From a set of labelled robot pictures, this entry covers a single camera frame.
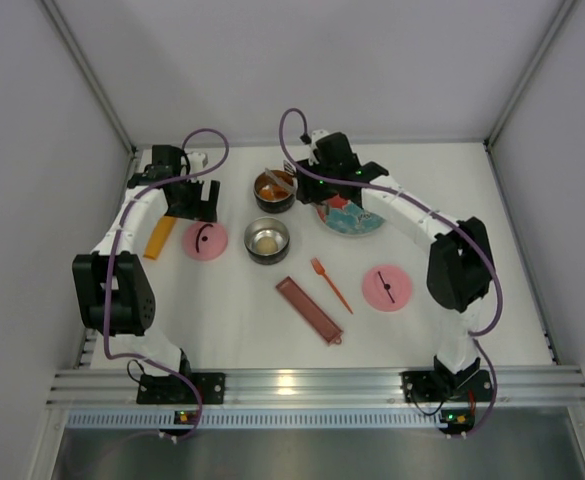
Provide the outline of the pink lid with black handle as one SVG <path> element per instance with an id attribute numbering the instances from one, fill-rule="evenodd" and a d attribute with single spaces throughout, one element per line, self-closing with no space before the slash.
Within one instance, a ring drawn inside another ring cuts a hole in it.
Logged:
<path id="1" fill-rule="evenodd" d="M 364 274 L 361 290 L 369 306 L 380 312 L 391 313 L 408 305 L 413 284 L 402 268 L 384 264 L 377 265 Z"/>
<path id="2" fill-rule="evenodd" d="M 183 251 L 191 259 L 212 261 L 225 252 L 228 234 L 220 223 L 199 221 L 186 228 L 181 244 Z"/>

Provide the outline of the orange plastic fork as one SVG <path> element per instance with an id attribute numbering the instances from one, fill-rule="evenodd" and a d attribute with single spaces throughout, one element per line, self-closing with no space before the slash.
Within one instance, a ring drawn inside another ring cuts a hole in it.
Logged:
<path id="1" fill-rule="evenodd" d="M 314 258 L 312 258 L 310 260 L 310 262 L 311 262 L 311 265 L 312 265 L 315 273 L 318 276 L 320 276 L 327 283 L 327 285 L 330 287 L 330 289 L 336 295 L 336 297 L 339 299 L 339 301 L 342 303 L 342 305 L 346 308 L 346 310 L 351 315 L 353 315 L 354 312 L 353 312 L 351 306 L 349 305 L 349 303 L 347 302 L 347 300 L 345 299 L 345 297 L 343 296 L 343 294 L 340 292 L 340 290 L 338 289 L 338 287 L 331 280 L 331 278 L 327 274 L 327 272 L 326 272 L 323 264 L 321 263 L 321 261 L 318 258 L 314 257 Z"/>

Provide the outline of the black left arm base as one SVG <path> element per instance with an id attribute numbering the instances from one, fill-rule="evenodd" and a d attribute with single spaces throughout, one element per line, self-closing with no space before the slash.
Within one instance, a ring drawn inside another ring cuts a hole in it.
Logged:
<path id="1" fill-rule="evenodd" d="M 224 403 L 225 373 L 193 372 L 189 380 L 204 405 Z M 192 389 L 173 375 L 155 377 L 143 374 L 137 390 L 136 403 L 140 405 L 194 405 L 197 400 Z"/>

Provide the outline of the aluminium front rail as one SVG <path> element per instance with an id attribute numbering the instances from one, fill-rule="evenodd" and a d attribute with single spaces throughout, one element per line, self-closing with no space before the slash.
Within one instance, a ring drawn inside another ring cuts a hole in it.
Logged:
<path id="1" fill-rule="evenodd" d="M 574 366 L 498 367 L 494 380 L 503 407 L 572 406 L 585 403 L 585 377 Z M 398 368 L 234 369 L 225 373 L 228 409 L 373 408 L 407 405 L 415 383 Z M 49 408 L 134 407 L 137 385 L 124 370 L 62 370 L 46 399 Z"/>

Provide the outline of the red patterned ceramic plate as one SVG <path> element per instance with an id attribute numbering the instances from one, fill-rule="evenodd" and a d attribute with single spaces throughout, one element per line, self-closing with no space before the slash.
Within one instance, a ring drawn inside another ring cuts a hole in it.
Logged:
<path id="1" fill-rule="evenodd" d="M 379 230 L 385 220 L 359 207 L 351 200 L 335 195 L 314 209 L 320 221 L 332 232 L 349 237 L 363 237 Z"/>

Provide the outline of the metal tongs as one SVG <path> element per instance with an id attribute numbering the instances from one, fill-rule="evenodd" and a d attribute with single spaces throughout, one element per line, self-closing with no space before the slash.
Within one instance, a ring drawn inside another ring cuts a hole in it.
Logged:
<path id="1" fill-rule="evenodd" d="M 296 188 L 293 185 L 290 185 L 286 181 L 282 180 L 280 177 L 278 177 L 270 169 L 265 168 L 264 169 L 264 173 L 265 173 L 265 175 L 270 180 L 272 180 L 276 185 L 278 185 L 280 188 L 282 188 L 283 190 L 285 190 L 289 195 L 295 195 L 296 194 Z"/>

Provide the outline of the dark red cutlery tray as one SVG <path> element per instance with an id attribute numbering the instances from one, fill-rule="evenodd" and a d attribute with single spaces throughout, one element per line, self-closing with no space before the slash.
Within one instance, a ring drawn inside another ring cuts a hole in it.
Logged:
<path id="1" fill-rule="evenodd" d="M 278 293 L 327 345 L 340 345 L 343 330 L 291 277 L 276 285 Z"/>

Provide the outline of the beige round food ball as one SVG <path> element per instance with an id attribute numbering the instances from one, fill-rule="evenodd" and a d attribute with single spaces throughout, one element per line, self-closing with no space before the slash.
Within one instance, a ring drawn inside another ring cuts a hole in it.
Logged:
<path id="1" fill-rule="evenodd" d="M 259 238 L 255 244 L 255 251 L 259 255 L 272 255 L 278 251 L 277 241 L 270 236 Z"/>

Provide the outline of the orange food pieces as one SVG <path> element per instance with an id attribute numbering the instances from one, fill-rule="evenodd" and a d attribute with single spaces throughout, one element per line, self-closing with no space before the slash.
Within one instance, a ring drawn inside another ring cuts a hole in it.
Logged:
<path id="1" fill-rule="evenodd" d="M 263 201 L 279 202 L 286 199 L 289 194 L 278 185 L 266 184 L 258 190 L 257 196 Z"/>

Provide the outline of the black steel lunch bowl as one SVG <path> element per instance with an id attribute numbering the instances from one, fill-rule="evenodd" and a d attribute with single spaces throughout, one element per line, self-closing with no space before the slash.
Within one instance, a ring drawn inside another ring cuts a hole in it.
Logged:
<path id="1" fill-rule="evenodd" d="M 263 172 L 254 181 L 253 195 L 257 206 L 266 213 L 286 212 L 296 202 L 294 177 L 282 170 L 271 170 L 271 173 Z"/>
<path id="2" fill-rule="evenodd" d="M 244 246 L 255 263 L 275 265 L 288 254 L 290 234 L 282 221 L 273 217 L 261 217 L 246 227 Z"/>

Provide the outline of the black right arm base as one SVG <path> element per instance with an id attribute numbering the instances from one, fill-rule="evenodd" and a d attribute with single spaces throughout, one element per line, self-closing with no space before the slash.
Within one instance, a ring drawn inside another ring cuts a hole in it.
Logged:
<path id="1" fill-rule="evenodd" d="M 400 377 L 405 399 L 418 405 L 463 402 L 469 399 L 469 393 L 477 402 L 488 402 L 494 391 L 490 374 L 483 369 L 452 377 L 434 370 L 407 370 Z"/>

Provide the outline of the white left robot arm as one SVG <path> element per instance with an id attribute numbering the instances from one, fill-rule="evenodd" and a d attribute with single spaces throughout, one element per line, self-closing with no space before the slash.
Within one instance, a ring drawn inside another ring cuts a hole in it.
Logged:
<path id="1" fill-rule="evenodd" d="M 107 359 L 144 362 L 158 376 L 190 375 L 183 349 L 154 325 L 156 297 L 141 257 L 159 221 L 172 213 L 189 220 L 216 220 L 220 183 L 204 199 L 201 177 L 220 167 L 191 164 L 183 154 L 174 163 L 152 162 L 128 180 L 121 208 L 102 240 L 72 262 L 81 320 L 103 338 Z"/>

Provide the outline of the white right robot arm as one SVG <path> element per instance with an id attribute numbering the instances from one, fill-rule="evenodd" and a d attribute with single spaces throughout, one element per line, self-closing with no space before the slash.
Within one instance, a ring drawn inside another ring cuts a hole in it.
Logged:
<path id="1" fill-rule="evenodd" d="M 426 288 L 445 311 L 432 375 L 450 388 L 474 375 L 480 367 L 475 339 L 494 328 L 503 307 L 484 223 L 476 217 L 458 220 L 431 208 L 375 162 L 352 161 L 341 170 L 326 170 L 310 160 L 289 163 L 302 203 L 319 204 L 336 195 L 352 200 L 426 254 Z"/>

